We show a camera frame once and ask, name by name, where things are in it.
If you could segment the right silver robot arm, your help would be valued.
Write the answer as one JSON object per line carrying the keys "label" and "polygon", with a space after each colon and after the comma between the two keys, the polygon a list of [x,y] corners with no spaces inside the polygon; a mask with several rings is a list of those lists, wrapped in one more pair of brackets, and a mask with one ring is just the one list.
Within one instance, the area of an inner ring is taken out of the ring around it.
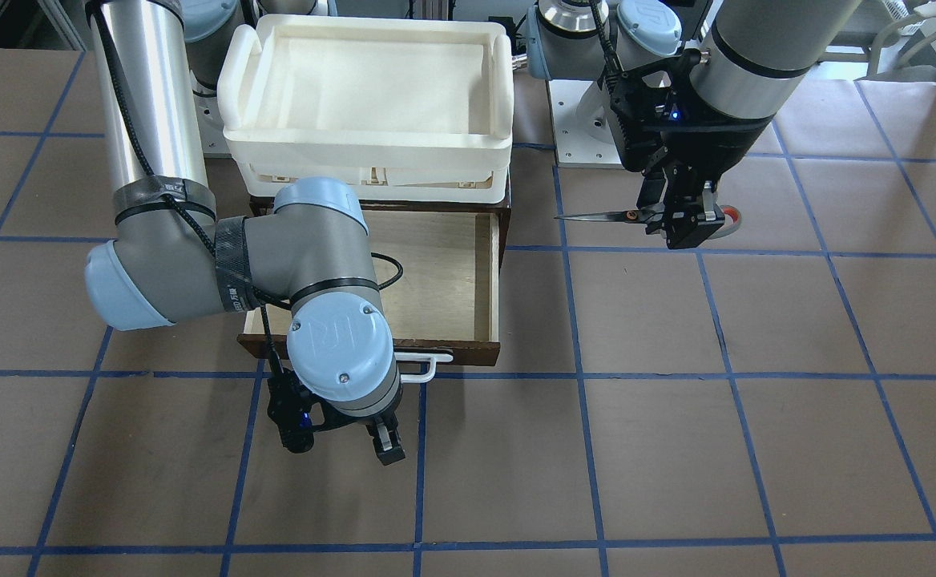
{"label": "right silver robot arm", "polygon": [[117,331],[273,305],[291,314],[268,350],[268,416],[286,450],[365,424],[377,459],[405,457],[401,370],[369,228],[350,186],[306,178],[270,213],[221,219],[189,94],[181,1],[87,1],[106,106],[115,240],[88,253],[86,286]]}

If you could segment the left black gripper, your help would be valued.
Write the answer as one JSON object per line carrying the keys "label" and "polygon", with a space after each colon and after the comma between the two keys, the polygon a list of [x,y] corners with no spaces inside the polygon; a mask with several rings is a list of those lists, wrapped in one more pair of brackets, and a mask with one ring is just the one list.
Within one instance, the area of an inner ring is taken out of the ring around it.
{"label": "left black gripper", "polygon": [[612,141],[622,167],[643,173],[636,207],[641,216],[664,213],[667,248],[696,248],[725,223],[717,180],[773,119],[773,105],[742,88],[766,95],[772,71],[727,46],[684,49],[632,69],[614,48],[604,58]]}

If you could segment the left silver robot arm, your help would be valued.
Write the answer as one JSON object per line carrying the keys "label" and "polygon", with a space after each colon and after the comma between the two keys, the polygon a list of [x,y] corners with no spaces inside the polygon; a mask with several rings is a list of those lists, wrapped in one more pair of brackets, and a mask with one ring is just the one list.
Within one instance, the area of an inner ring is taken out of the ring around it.
{"label": "left silver robot arm", "polygon": [[855,1],[724,1],[688,47],[662,1],[538,1],[526,15],[531,76],[592,81],[626,171],[643,183],[629,211],[574,220],[644,226],[670,249],[733,234],[718,184],[856,10]]}

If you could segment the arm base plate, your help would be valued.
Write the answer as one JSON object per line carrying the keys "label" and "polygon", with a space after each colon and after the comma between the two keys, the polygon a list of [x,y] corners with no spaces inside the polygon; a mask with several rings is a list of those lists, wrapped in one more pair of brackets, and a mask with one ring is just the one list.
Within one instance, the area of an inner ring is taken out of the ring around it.
{"label": "arm base plate", "polygon": [[622,169],[596,81],[556,79],[547,87],[560,167]]}
{"label": "arm base plate", "polygon": [[230,159],[232,155],[224,136],[224,121],[216,92],[206,87],[197,77],[191,77],[191,87],[196,102],[202,154],[212,159]]}

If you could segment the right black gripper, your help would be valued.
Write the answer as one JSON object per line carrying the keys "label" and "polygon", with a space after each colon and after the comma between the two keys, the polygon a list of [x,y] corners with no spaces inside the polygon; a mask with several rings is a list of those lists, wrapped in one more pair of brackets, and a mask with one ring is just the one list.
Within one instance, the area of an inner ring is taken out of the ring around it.
{"label": "right black gripper", "polygon": [[355,410],[354,415],[339,410],[333,403],[314,393],[309,392],[308,397],[308,413],[313,412],[312,408],[317,408],[322,416],[321,422],[311,422],[309,425],[310,430],[315,434],[339,430],[341,427],[348,425],[363,424],[366,426],[366,430],[369,431],[377,460],[382,465],[392,465],[406,458],[396,416],[396,410],[401,405],[400,389],[396,389],[395,392],[389,394],[384,401],[380,401],[373,408]]}

